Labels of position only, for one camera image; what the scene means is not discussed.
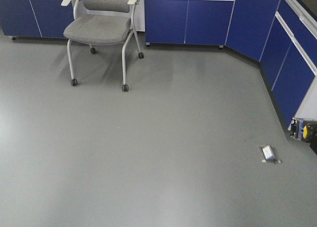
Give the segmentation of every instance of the caster wheel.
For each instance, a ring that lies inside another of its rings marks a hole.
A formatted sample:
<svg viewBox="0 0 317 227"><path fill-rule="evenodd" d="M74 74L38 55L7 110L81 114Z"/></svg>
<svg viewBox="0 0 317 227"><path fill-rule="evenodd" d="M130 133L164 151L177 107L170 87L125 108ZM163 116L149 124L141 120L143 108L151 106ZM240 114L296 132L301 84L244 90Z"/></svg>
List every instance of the caster wheel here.
<svg viewBox="0 0 317 227"><path fill-rule="evenodd" d="M96 54L96 49L94 47L90 48L90 52L91 52L91 54Z"/></svg>
<svg viewBox="0 0 317 227"><path fill-rule="evenodd" d="M140 53L139 53L139 58L140 58L140 59L144 58L143 52L140 52Z"/></svg>
<svg viewBox="0 0 317 227"><path fill-rule="evenodd" d="M71 85L72 85L72 86L78 85L77 79L73 79L73 80L71 80L70 82L71 82Z"/></svg>
<svg viewBox="0 0 317 227"><path fill-rule="evenodd" d="M128 92L129 91L129 86L128 85L122 85L122 91L123 92Z"/></svg>

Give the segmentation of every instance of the floor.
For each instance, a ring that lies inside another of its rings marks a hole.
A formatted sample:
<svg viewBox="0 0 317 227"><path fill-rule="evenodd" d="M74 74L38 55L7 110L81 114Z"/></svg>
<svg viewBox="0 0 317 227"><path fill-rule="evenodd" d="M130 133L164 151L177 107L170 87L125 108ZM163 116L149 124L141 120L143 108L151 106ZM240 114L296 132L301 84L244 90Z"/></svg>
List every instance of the floor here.
<svg viewBox="0 0 317 227"><path fill-rule="evenodd" d="M1 227L313 227L317 155L285 134L250 59L215 46L0 32ZM262 163L271 144L281 164Z"/></svg>

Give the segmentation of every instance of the chair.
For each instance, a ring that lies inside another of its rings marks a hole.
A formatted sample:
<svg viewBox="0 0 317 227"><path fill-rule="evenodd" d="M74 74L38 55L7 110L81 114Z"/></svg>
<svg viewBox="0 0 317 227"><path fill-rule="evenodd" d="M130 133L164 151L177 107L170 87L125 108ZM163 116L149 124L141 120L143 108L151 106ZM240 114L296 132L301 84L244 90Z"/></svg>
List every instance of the chair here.
<svg viewBox="0 0 317 227"><path fill-rule="evenodd" d="M71 1L72 0L63 0L61 5L67 6ZM80 0L76 0L74 4L74 21L69 24L64 31L64 36L68 38L67 53L71 84L73 86L78 85L74 74L73 60L70 50L71 43L73 41L88 44L92 54L96 53L94 45L114 45L124 43L122 47L122 91L129 91L126 79L125 50L133 34L137 42L139 58L144 58L134 25L134 13L138 0L81 0L86 9L98 11L129 13L130 5L132 5L131 17L92 14L77 17L77 7L79 1Z"/></svg>

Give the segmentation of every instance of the cabinet door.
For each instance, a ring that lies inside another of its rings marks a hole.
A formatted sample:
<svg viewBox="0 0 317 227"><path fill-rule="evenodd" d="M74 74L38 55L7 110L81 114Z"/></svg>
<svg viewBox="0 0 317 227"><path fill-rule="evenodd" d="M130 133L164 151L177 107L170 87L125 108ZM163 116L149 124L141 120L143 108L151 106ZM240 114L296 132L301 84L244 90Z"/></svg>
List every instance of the cabinet door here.
<svg viewBox="0 0 317 227"><path fill-rule="evenodd" d="M275 18L261 59L261 66L270 88L274 85L275 79L291 43L292 41L286 31L277 18Z"/></svg>
<svg viewBox="0 0 317 227"><path fill-rule="evenodd" d="M31 0L42 37L64 38L65 28L74 20L72 5L61 6L63 0Z"/></svg>
<svg viewBox="0 0 317 227"><path fill-rule="evenodd" d="M279 0L236 0L226 45L260 60Z"/></svg>
<svg viewBox="0 0 317 227"><path fill-rule="evenodd" d="M186 44L224 45L233 1L189 0Z"/></svg>
<svg viewBox="0 0 317 227"><path fill-rule="evenodd" d="M292 44L273 88L286 125L289 125L315 75Z"/></svg>
<svg viewBox="0 0 317 227"><path fill-rule="evenodd" d="M5 35L41 36L29 0L0 0L0 25Z"/></svg>
<svg viewBox="0 0 317 227"><path fill-rule="evenodd" d="M290 27L296 40L303 47L307 55L317 65L317 39L301 22L298 15L292 10L285 0L281 0L278 12Z"/></svg>
<svg viewBox="0 0 317 227"><path fill-rule="evenodd" d="M188 0L144 0L147 43L184 44Z"/></svg>

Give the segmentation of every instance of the chair backrest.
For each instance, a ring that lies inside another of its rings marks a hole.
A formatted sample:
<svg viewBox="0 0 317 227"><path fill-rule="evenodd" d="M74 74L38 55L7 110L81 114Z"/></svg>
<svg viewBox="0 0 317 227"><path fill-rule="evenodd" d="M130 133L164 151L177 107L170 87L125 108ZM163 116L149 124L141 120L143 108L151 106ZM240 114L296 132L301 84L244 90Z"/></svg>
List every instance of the chair backrest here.
<svg viewBox="0 0 317 227"><path fill-rule="evenodd" d="M129 0L82 0L86 9L128 13Z"/></svg>

